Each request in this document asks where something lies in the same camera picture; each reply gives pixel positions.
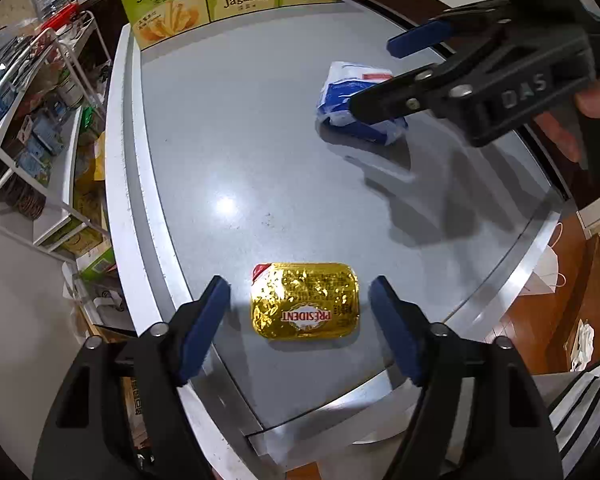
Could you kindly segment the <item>person right hand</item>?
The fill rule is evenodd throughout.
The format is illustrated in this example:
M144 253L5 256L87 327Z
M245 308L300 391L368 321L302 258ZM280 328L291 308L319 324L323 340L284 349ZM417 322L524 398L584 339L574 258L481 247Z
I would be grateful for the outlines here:
M576 109L587 118L600 119L600 78L574 96ZM539 114L535 123L570 162L580 162L581 151L574 133L551 112Z

